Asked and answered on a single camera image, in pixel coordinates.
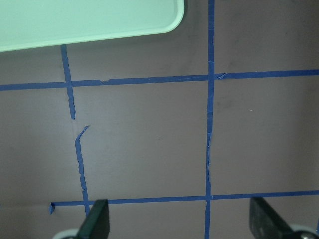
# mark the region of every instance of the blue painter's tape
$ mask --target blue painter's tape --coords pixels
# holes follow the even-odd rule
[[[187,197],[162,197],[162,198],[136,198],[136,199],[110,199],[110,204],[126,203],[159,203],[159,202],[184,202],[184,201],[204,201],[206,196]]]
[[[210,204],[211,201],[206,201],[206,209],[205,209],[205,239],[209,239],[210,234]]]
[[[208,0],[208,98],[207,98],[207,141],[206,141],[206,209],[205,209],[205,239],[210,234],[210,205],[211,205],[211,183],[210,183],[210,144],[213,134],[213,101],[214,101],[214,28],[215,28],[215,1]]]
[[[66,88],[66,83],[47,82],[47,83],[25,83],[25,84],[0,85],[0,91],[52,89],[52,88]]]
[[[69,98],[69,107],[70,107],[70,114],[71,118],[75,119],[75,106],[74,106],[74,94],[72,89],[72,80],[71,80],[71,71],[69,66],[69,59],[66,50],[66,45],[61,45],[61,55],[62,55],[62,62],[63,62],[63,69],[64,69],[64,77],[65,82],[67,85],[67,94]]]
[[[219,73],[215,75],[216,80],[225,79],[249,79],[249,78],[271,78],[271,77],[293,77],[293,76],[317,76],[319,70],[295,70],[295,71],[261,71],[243,73]]]
[[[78,163],[79,163],[80,181],[81,181],[83,202],[84,202],[86,215],[89,215],[90,207],[88,204],[89,197],[88,197],[88,191],[87,191],[85,175],[84,175],[84,163],[83,163],[83,157],[82,157],[82,151],[81,151],[80,138],[84,134],[84,132],[88,129],[88,127],[89,127],[89,125],[85,126],[84,129],[82,130],[82,132],[77,136],[77,138],[75,140],[75,151],[76,151],[76,157],[77,157]]]
[[[215,1],[208,1],[208,61],[214,61]]]
[[[55,204],[54,203],[50,203],[50,206],[49,206],[50,215],[54,212],[54,210],[55,210]]]
[[[278,192],[278,193],[247,193],[247,194],[226,194],[226,195],[213,195],[213,200],[222,199],[241,199],[251,197],[292,197],[292,196],[308,196],[308,195],[319,195],[319,190],[312,191],[296,191],[296,192]]]
[[[51,205],[55,207],[64,207],[64,206],[84,206],[83,201],[68,201],[68,202],[53,202]]]
[[[131,203],[160,203],[160,202],[186,202],[186,201],[205,201],[206,196],[185,196],[185,197],[161,197],[161,198],[133,198],[133,199],[109,199],[109,204],[131,204]],[[93,205],[95,201],[70,201],[70,202],[53,202],[55,207],[63,206],[82,206]]]
[[[72,86],[73,87],[110,86],[110,85],[132,85],[132,84],[191,82],[191,81],[207,81],[207,75],[126,78],[126,79],[110,79],[108,81],[101,81],[101,80],[72,81]]]

